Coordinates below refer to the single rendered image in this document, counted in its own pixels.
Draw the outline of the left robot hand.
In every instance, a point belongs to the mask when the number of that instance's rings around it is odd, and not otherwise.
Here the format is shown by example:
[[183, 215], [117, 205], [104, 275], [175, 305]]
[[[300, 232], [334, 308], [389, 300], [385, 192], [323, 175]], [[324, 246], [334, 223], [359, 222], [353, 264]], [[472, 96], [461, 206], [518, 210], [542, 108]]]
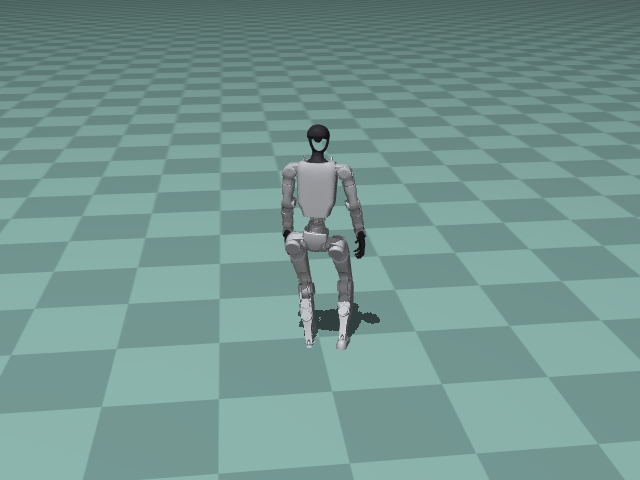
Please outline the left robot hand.
[[[285, 230], [285, 231], [284, 231], [284, 234], [283, 234], [283, 236], [284, 236], [284, 241], [286, 241], [286, 238], [287, 238], [287, 236], [289, 235], [289, 233], [291, 233], [289, 230]], [[288, 253], [288, 254], [289, 254], [289, 253]]]

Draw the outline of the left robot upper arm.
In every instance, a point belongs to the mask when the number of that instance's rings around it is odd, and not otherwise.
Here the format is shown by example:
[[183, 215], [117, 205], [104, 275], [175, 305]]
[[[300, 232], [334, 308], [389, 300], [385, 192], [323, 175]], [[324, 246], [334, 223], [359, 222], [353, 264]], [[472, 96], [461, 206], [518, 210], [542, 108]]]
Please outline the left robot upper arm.
[[296, 198], [293, 197], [294, 188], [295, 188], [295, 179], [294, 177], [297, 175], [296, 170], [299, 162], [291, 162], [287, 164], [283, 170], [283, 183], [282, 183], [282, 193], [283, 193], [283, 201], [282, 207], [287, 209], [294, 209], [296, 206]]

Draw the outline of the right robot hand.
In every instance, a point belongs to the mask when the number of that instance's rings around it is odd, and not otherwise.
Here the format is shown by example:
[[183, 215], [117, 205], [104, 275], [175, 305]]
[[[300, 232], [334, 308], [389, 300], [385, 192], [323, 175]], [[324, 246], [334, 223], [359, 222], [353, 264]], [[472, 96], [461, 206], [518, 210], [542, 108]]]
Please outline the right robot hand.
[[359, 247], [356, 250], [354, 250], [354, 252], [359, 251], [358, 253], [355, 254], [355, 256], [357, 255], [356, 258], [360, 259], [365, 254], [365, 249], [364, 248], [365, 248], [365, 237], [366, 237], [366, 234], [364, 235], [363, 231], [359, 231], [357, 235], [358, 235], [358, 237], [356, 236], [357, 240], [355, 241], [355, 244], [359, 242]]

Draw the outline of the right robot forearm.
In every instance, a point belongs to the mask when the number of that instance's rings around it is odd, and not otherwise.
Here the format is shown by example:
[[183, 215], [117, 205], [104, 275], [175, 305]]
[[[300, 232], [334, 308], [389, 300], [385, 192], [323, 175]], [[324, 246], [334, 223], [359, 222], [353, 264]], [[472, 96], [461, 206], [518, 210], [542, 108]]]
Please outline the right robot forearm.
[[363, 214], [361, 209], [361, 204], [359, 199], [357, 198], [360, 209], [355, 211], [350, 211], [350, 217], [352, 218], [352, 224], [354, 228], [355, 235], [358, 237], [358, 232], [363, 231], [365, 235], [364, 222], [363, 222]]

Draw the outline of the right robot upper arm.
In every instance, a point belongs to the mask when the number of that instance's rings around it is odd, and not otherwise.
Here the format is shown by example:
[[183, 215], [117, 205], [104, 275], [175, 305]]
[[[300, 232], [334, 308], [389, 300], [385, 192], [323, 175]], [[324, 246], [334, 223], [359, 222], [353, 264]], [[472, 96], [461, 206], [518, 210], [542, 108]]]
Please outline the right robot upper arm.
[[347, 200], [345, 201], [347, 210], [355, 211], [360, 209], [352, 168], [347, 164], [337, 163], [335, 164], [335, 167], [337, 176], [339, 179], [343, 180], [342, 185], [347, 196]]

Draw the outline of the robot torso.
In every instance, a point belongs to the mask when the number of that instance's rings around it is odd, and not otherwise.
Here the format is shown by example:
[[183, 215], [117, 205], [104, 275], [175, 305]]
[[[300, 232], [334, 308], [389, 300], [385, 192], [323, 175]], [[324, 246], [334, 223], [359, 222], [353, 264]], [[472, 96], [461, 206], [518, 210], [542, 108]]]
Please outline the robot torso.
[[307, 163], [309, 159], [304, 156], [296, 170], [298, 204], [303, 216], [310, 217], [303, 231], [302, 249], [326, 252], [329, 229], [325, 218], [330, 216], [336, 202], [336, 162], [332, 157], [331, 161], [325, 158], [329, 162], [323, 163]]

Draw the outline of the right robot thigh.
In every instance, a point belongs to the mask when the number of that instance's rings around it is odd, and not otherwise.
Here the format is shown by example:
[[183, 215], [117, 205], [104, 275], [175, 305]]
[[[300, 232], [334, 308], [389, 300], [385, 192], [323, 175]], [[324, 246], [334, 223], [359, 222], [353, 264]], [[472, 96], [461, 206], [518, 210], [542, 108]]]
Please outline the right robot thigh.
[[353, 279], [347, 241], [340, 235], [328, 237], [326, 249], [328, 250], [328, 255], [332, 257], [339, 275], [337, 292], [342, 295], [348, 295], [348, 281], [353, 281]]

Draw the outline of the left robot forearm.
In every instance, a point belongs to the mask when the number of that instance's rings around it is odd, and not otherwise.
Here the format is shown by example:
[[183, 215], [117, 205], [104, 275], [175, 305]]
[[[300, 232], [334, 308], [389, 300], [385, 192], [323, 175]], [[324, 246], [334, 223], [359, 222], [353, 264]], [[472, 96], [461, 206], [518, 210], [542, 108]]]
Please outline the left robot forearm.
[[[283, 198], [282, 198], [283, 201]], [[290, 232], [293, 232], [293, 214], [294, 214], [294, 210], [293, 209], [287, 209], [287, 208], [283, 208], [282, 207], [282, 202], [281, 202], [281, 215], [282, 215], [282, 225], [283, 225], [283, 234], [285, 230], [289, 230]]]

